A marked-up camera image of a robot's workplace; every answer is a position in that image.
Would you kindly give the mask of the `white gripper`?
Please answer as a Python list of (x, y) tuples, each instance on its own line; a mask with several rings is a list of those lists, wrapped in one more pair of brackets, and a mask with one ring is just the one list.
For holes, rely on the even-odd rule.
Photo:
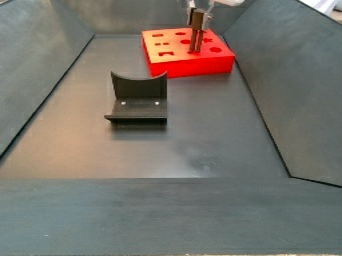
[[(210, 0), (209, 8), (205, 11), (202, 30), (207, 30), (210, 27), (210, 21), (214, 17), (211, 11), (214, 9), (215, 2), (221, 3), (223, 5), (231, 6), (231, 7), (237, 7), (243, 4), (245, 0)], [(193, 14), (197, 9), (195, 0), (182, 0), (182, 3), (186, 5), (187, 24), (191, 24), (193, 23)]]

